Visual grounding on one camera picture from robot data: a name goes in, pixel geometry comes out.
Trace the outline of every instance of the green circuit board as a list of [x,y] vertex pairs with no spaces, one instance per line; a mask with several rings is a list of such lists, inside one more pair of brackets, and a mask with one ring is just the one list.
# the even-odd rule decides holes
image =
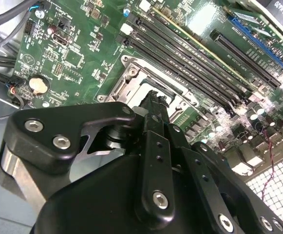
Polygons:
[[[98,102],[97,96],[107,96],[125,69],[120,60],[122,55],[142,58],[158,68],[158,62],[168,65],[169,61],[164,60],[164,53],[173,54],[173,50],[155,33],[149,31],[147,36],[163,48],[157,48],[148,41],[143,41],[142,45],[156,54],[158,59],[147,56],[147,53],[136,50],[134,46],[126,46],[117,41],[118,35],[125,37],[120,30],[124,23],[136,26],[129,22],[129,17],[123,15],[123,10],[129,8],[131,15],[147,20],[149,16],[156,18],[160,23],[156,23],[155,27],[166,32],[168,37],[185,40],[196,50],[192,51],[193,54],[199,58],[203,55],[208,59],[201,58],[203,64],[241,90],[245,96],[259,93],[275,103],[273,112],[283,109],[283,68],[229,20],[231,12],[227,9],[233,9],[234,6],[226,1],[57,0],[49,3],[50,7],[44,11],[42,19],[36,14],[31,15],[29,29],[23,37],[14,70],[14,75],[26,81],[17,91],[28,100],[32,108]],[[150,5],[147,11],[142,3]],[[255,71],[220,47],[212,37],[214,32],[230,40],[269,73],[270,79],[280,80],[281,89],[272,88]],[[194,66],[194,69],[207,77],[200,66]],[[45,94],[36,94],[29,86],[28,80],[36,75],[49,82],[49,90]],[[211,77],[208,78],[211,83],[216,82]],[[206,95],[190,83],[180,78],[177,80],[194,92],[200,102],[199,107],[218,109],[214,101],[216,95],[211,91]],[[228,103],[229,91],[224,95],[222,102]],[[227,114],[219,113],[218,116],[228,118]],[[198,112],[188,108],[174,123],[186,130],[198,118]]]

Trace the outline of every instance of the black pcie slot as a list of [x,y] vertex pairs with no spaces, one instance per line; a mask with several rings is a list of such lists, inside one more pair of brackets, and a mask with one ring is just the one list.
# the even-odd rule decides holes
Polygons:
[[251,70],[253,70],[260,79],[267,83],[273,89],[276,89],[281,85],[276,79],[274,79],[266,70],[256,64],[248,55],[239,50],[231,41],[229,41],[221,33],[214,31],[211,33],[210,37],[217,43],[220,47],[231,54],[236,60],[241,63],[246,64]]
[[[158,34],[162,39],[164,39],[167,43],[173,45],[177,50],[181,51],[184,55],[186,55],[189,59],[193,59],[196,62],[199,62],[200,65],[203,64],[203,67],[208,70],[208,72],[212,73],[216,76],[216,78],[220,79],[227,87],[232,89],[236,94],[240,97],[240,99],[243,99],[244,93],[241,89],[238,87],[235,87],[232,83],[230,83],[228,80],[231,80],[235,82],[238,86],[244,87],[248,91],[252,92],[253,89],[251,89],[248,85],[238,81],[235,77],[230,75],[228,72],[226,72],[222,67],[220,67],[218,64],[216,64],[213,60],[208,58],[206,55],[198,51],[196,48],[194,48],[193,45],[191,45],[188,41],[184,40],[180,36],[178,36],[175,32],[170,30],[168,27],[166,27],[163,22],[158,19],[157,17],[149,16],[151,19],[151,23],[147,21],[144,18],[141,18],[142,20],[137,20],[137,23],[141,23],[145,28],[150,29],[152,32],[155,32]],[[134,21],[134,19],[138,19],[136,16],[132,16],[131,22]],[[218,69],[221,74],[216,73],[213,71],[213,69]]]
[[168,53],[163,45],[161,45],[156,40],[152,39],[148,35],[142,33],[139,31],[138,34],[134,34],[134,37],[139,37],[142,41],[146,41],[147,43],[151,44],[153,48],[159,51],[159,53],[166,56],[166,59],[170,61],[170,64],[175,64],[177,67],[183,67],[185,71],[188,71],[191,73],[191,75],[195,76],[196,79],[198,79],[198,82],[205,83],[207,86],[211,87],[215,92],[221,95],[222,99],[224,101],[230,100],[232,103],[236,104],[238,103],[238,100],[228,93],[223,92],[218,86],[214,85],[212,82],[210,82],[205,76],[203,76],[201,73],[196,72],[200,67],[198,67],[196,70],[192,68],[192,66],[188,66],[188,64],[184,64],[184,61],[180,60],[178,57],[174,56],[172,53]]
[[225,110],[229,111],[231,110],[231,107],[223,101],[220,97],[218,99],[215,99],[214,96],[217,96],[212,89],[210,89],[208,86],[202,87],[201,84],[198,84],[196,81],[194,81],[193,78],[190,78],[187,74],[185,74],[182,71],[179,71],[173,66],[167,66],[169,63],[168,60],[165,60],[163,57],[158,56],[154,51],[149,49],[147,46],[142,44],[140,41],[136,41],[133,38],[131,39],[125,39],[121,38],[119,35],[116,39],[120,43],[124,43],[126,46],[132,46],[136,51],[140,52],[141,54],[147,56],[148,58],[151,58],[153,61],[155,61],[159,66],[164,68],[168,75],[174,77],[175,79],[180,78],[183,81],[187,82],[190,86],[192,86],[194,89],[198,90],[200,93],[204,94],[207,98],[211,99],[215,104],[222,106]]

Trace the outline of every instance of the black ram slot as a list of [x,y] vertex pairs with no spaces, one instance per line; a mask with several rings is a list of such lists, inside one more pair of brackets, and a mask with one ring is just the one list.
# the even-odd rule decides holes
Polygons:
[[184,69],[186,69],[186,71],[194,75],[198,79],[198,82],[201,82],[201,83],[205,82],[207,86],[211,87],[214,91],[219,93],[221,97],[225,98],[224,101],[230,100],[234,104],[238,103],[238,100],[234,96],[229,95],[226,92],[223,92],[220,88],[218,88],[218,86],[214,85],[205,76],[203,76],[200,73],[197,73],[196,71],[200,67],[198,67],[198,69],[192,69],[192,67],[189,66],[189,64],[185,65],[183,60],[180,60],[178,57],[174,56],[172,53],[168,53],[163,45],[161,45],[159,42],[157,42],[156,40],[152,39],[151,37],[149,37],[148,35],[142,32],[139,32],[138,34],[134,34],[134,37],[139,37],[141,40],[146,41],[147,43],[151,44],[153,48],[155,48],[156,50],[159,50],[159,52],[161,54],[164,54],[167,57],[167,59],[168,58],[170,59],[170,64],[177,64],[178,67],[182,66]]
[[[207,61],[207,63],[208,63],[207,65],[208,66],[212,66],[212,67],[208,67],[208,66],[204,66],[204,67],[209,72],[212,72],[213,74],[217,74],[217,77],[222,82],[224,82],[226,84],[226,86],[228,86],[230,89],[233,89],[238,94],[238,96],[241,97],[241,99],[242,99],[242,97],[244,97],[244,94],[243,94],[242,90],[239,89],[238,87],[235,87],[232,83],[227,81],[225,78],[227,78],[228,80],[232,80],[233,82],[235,82],[240,87],[244,87],[248,91],[253,92],[253,89],[250,88],[248,85],[246,85],[246,84],[240,82],[239,80],[237,80],[235,77],[233,77],[228,72],[226,72],[223,68],[221,68],[218,64],[216,64],[213,60],[209,59],[206,55],[204,55],[203,53],[198,51],[196,48],[194,48],[194,46],[192,44],[190,44],[188,41],[184,40],[183,38],[178,36],[176,33],[174,33],[172,30],[170,30],[168,27],[166,27],[161,22],[160,19],[158,19],[156,17],[152,17],[152,16],[149,16],[149,17],[150,17],[150,19],[152,21],[151,23],[149,21],[147,21],[146,19],[142,18],[142,25],[145,28],[148,28],[152,32],[155,32],[156,34],[158,34],[165,41],[167,41],[168,43],[172,44],[178,50],[182,51],[182,53],[184,53],[188,58],[194,59],[195,61],[200,61],[203,64],[205,64],[205,61]],[[161,25],[161,27],[164,28],[164,30],[162,30],[161,28],[157,27],[156,25]],[[222,73],[224,78],[222,78],[220,74],[214,72],[213,69],[220,70],[220,72]]]
[[131,40],[122,40],[124,45],[126,46],[132,46],[134,49],[136,49],[141,54],[146,55],[147,57],[151,58],[153,61],[155,61],[157,64],[159,64],[162,68],[166,70],[169,76],[174,77],[177,79],[179,77],[183,81],[187,82],[189,85],[191,85],[194,89],[198,90],[200,93],[204,94],[207,98],[211,99],[215,104],[222,106],[226,111],[231,110],[231,107],[225,103],[221,98],[218,97],[218,99],[215,99],[215,94],[212,90],[209,90],[209,87],[202,87],[200,84],[192,80],[192,78],[188,77],[186,74],[184,74],[182,71],[177,70],[176,68],[172,66],[167,66],[168,61],[163,59],[162,57],[156,55],[151,49],[143,45],[139,41],[135,41],[133,39]]
[[[140,31],[140,33],[144,33],[147,38],[151,38],[149,35],[147,35],[146,32]],[[202,75],[206,77],[207,79],[211,77],[212,79],[210,82],[214,82],[217,86],[219,86],[221,89],[224,89],[226,93],[229,93],[232,100],[234,102],[239,102],[235,96],[238,96],[239,99],[245,99],[244,93],[239,90],[237,87],[233,86],[229,81],[221,78],[220,75],[217,75],[215,72],[210,72],[212,69],[208,69],[205,63],[202,63],[198,58],[195,58],[193,56],[189,56],[182,50],[180,50],[178,45],[174,45],[172,41],[166,39],[166,37],[162,37],[161,35],[157,35],[162,41],[164,41],[164,45],[161,44],[161,47],[164,49],[169,49],[171,54],[177,55],[181,59],[182,62],[186,62],[187,64],[191,65],[194,69],[197,69],[199,73],[203,73]]]
[[246,64],[251,70],[253,70],[260,79],[267,83],[273,89],[276,89],[281,85],[276,79],[274,79],[266,70],[256,64],[247,54],[239,50],[231,41],[229,41],[221,33],[214,31],[211,33],[210,37],[216,42],[220,47],[230,53],[236,60],[242,64]]

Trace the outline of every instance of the ram slot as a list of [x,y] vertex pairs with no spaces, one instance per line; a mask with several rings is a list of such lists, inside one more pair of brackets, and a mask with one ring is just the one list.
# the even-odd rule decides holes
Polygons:
[[191,88],[197,90],[201,94],[205,95],[207,98],[212,100],[216,105],[223,107],[227,112],[231,110],[231,107],[223,101],[214,91],[209,88],[207,85],[197,83],[194,78],[189,77],[182,71],[179,71],[174,66],[167,66],[170,63],[167,59],[163,56],[157,55],[152,49],[147,47],[143,42],[136,41],[133,38],[123,38],[122,36],[118,35],[116,40],[125,46],[133,47],[137,52],[142,55],[145,55],[146,58],[155,61],[155,64],[160,66],[165,73],[169,76],[173,77],[175,80],[183,83],[184,85],[189,85]]
[[276,89],[281,85],[276,79],[274,79],[266,70],[256,64],[248,55],[239,50],[231,41],[229,41],[221,33],[214,31],[210,37],[222,47],[225,51],[231,54],[236,60],[242,64],[246,64],[251,70],[253,70],[260,79],[267,83],[271,88]]
[[174,56],[173,53],[166,51],[164,46],[157,42],[155,39],[149,37],[148,35],[142,33],[141,31],[138,32],[138,34],[134,34],[134,37],[140,38],[142,41],[146,41],[152,48],[155,48],[157,53],[162,54],[163,56],[166,56],[170,60],[170,64],[176,64],[177,67],[183,67],[185,71],[190,72],[192,75],[194,75],[198,80],[198,82],[205,82],[205,84],[209,87],[211,87],[215,92],[219,93],[221,97],[225,98],[225,101],[230,100],[233,104],[238,103],[239,101],[233,96],[234,93],[231,95],[228,93],[228,90],[225,89],[225,87],[222,87],[224,91],[222,91],[221,87],[216,86],[217,84],[214,84],[213,81],[210,81],[206,76],[201,74],[201,67],[197,66],[196,63],[190,62],[185,64],[185,60],[179,59],[178,57]]
[[141,25],[145,28],[145,30],[149,30],[155,32],[159,35],[166,43],[172,45],[178,51],[181,51],[183,55],[188,57],[189,59],[198,62],[200,65],[204,64],[204,68],[208,70],[208,72],[213,73],[218,79],[221,80],[227,87],[234,90],[240,99],[244,99],[244,94],[242,90],[248,90],[250,92],[253,89],[237,80],[235,77],[226,72],[223,68],[221,68],[218,64],[216,64],[213,60],[209,59],[206,55],[198,51],[194,46],[192,46],[188,41],[184,40],[172,30],[170,30],[167,26],[165,26],[160,19],[149,16],[148,19],[145,19],[140,16],[140,18],[131,15],[129,17],[129,21]]
[[230,94],[230,97],[228,98],[233,100],[235,103],[240,102],[235,97],[238,97],[239,99],[245,99],[241,90],[238,90],[235,86],[233,86],[231,83],[229,83],[222,77],[218,77],[216,74],[211,73],[208,69],[205,68],[207,67],[205,66],[205,64],[203,66],[202,62],[200,62],[198,59],[194,57],[190,57],[189,55],[185,54],[175,45],[169,43],[166,40],[166,38],[163,38],[162,36],[156,34],[153,30],[149,28],[146,28],[146,31],[139,29],[139,33],[142,35],[142,37],[146,38],[147,40],[154,41],[154,43],[156,44],[159,43],[161,49],[169,50],[169,55],[177,56],[180,59],[181,63],[185,62],[189,66],[193,67],[195,71],[198,71],[198,73],[200,73],[203,77],[210,80],[211,83],[214,83],[215,85],[220,87],[220,89],[223,90],[225,93]]

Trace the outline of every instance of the pcie slot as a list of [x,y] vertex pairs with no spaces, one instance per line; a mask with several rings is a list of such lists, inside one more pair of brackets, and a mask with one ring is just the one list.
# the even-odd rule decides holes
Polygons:
[[143,28],[146,29],[147,32],[143,30],[139,30],[139,33],[142,33],[144,38],[147,38],[147,40],[155,40],[150,35],[149,32],[151,32],[154,35],[157,35],[160,40],[164,43],[160,43],[160,47],[164,50],[168,49],[170,54],[169,55],[176,55],[182,62],[185,62],[192,66],[194,69],[196,69],[200,74],[202,74],[203,77],[210,80],[211,83],[216,84],[220,87],[220,89],[223,89],[226,93],[230,94],[230,97],[234,102],[239,102],[235,96],[238,96],[239,99],[245,99],[244,93],[237,87],[233,86],[229,81],[222,78],[220,75],[216,74],[212,71],[212,69],[209,69],[205,63],[201,62],[196,56],[190,56],[186,54],[183,50],[180,49],[179,45],[173,43],[173,41],[168,40],[164,35],[157,34],[157,31],[153,30],[152,27],[148,27],[146,24],[143,24]]
[[230,95],[228,92],[225,93],[224,91],[222,91],[218,86],[214,85],[214,83],[212,83],[209,79],[203,76],[201,72],[198,73],[197,71],[201,69],[201,67],[196,66],[195,68],[193,68],[194,65],[197,65],[196,63],[191,62],[189,64],[184,64],[183,60],[180,60],[178,57],[174,56],[172,53],[168,53],[163,45],[161,45],[159,42],[157,42],[156,40],[152,39],[151,37],[149,37],[148,35],[140,31],[138,34],[134,34],[134,37],[135,38],[140,37],[142,41],[146,41],[147,43],[151,44],[153,48],[155,48],[156,50],[159,50],[159,53],[163,54],[168,59],[170,59],[171,64],[176,63],[177,66],[182,66],[188,72],[193,74],[198,79],[199,82],[205,82],[206,85],[211,87],[214,91],[219,93],[222,97],[226,98],[226,101],[231,100],[231,102],[234,102],[235,104],[238,103],[238,100],[234,96]]
[[[205,56],[203,53],[198,51],[194,46],[192,46],[188,41],[185,41],[183,38],[178,36],[175,32],[170,30],[167,26],[165,26],[160,19],[148,16],[150,19],[149,21],[143,17],[141,17],[139,20],[136,16],[131,15],[129,18],[129,21],[137,24],[141,24],[145,29],[151,30],[152,32],[155,32],[158,34],[166,43],[173,45],[175,48],[177,48],[179,51],[181,51],[184,55],[186,55],[188,58],[194,60],[194,61],[200,61],[200,63],[207,64],[207,67],[204,66],[204,68],[207,68],[207,70],[214,74],[213,70],[218,69],[220,73],[223,74],[224,77],[226,77],[228,80],[233,81],[237,86],[243,87],[249,91],[253,91],[252,88],[250,88],[248,85],[238,81],[235,77],[231,76],[228,72],[226,72],[223,68],[221,68],[218,64],[216,64],[214,61],[209,59],[207,56]],[[220,74],[216,74],[216,77],[218,77],[222,82],[226,84],[230,89],[233,89],[238,95],[242,96],[243,92],[241,89],[235,87],[232,83],[227,81],[225,78],[222,78]]]
[[214,98],[214,96],[216,95],[213,93],[212,90],[209,90],[208,87],[202,87],[202,85],[196,83],[192,78],[188,77],[188,75],[186,75],[182,71],[177,70],[173,66],[167,66],[167,64],[169,63],[167,60],[155,54],[151,49],[143,45],[140,41],[136,41],[133,38],[125,39],[120,35],[117,37],[116,40],[120,43],[124,43],[126,46],[132,46],[139,53],[155,61],[156,64],[159,65],[163,70],[165,70],[165,72],[167,72],[169,76],[174,77],[174,79],[176,80],[182,79],[184,82],[188,83],[191,87],[193,87],[193,89],[196,89],[201,94],[204,94],[207,98],[211,99],[215,104],[222,106],[226,110],[231,109],[227,103],[221,100],[221,98]]
[[271,51],[267,46],[265,46],[260,40],[254,38],[251,32],[244,27],[237,18],[229,16],[229,21],[236,26],[242,33],[245,34],[252,42],[254,42],[262,51],[264,51],[267,55],[269,55],[272,60],[274,60],[277,64],[279,64],[283,68],[283,62]]
[[241,63],[246,64],[251,70],[253,70],[260,79],[262,79],[265,83],[270,85],[270,87],[276,89],[281,85],[273,76],[271,76],[267,71],[265,71],[262,67],[256,64],[254,60],[252,60],[248,55],[239,50],[231,41],[229,41],[225,36],[221,33],[214,31],[210,37],[224,50],[230,53],[236,60]]

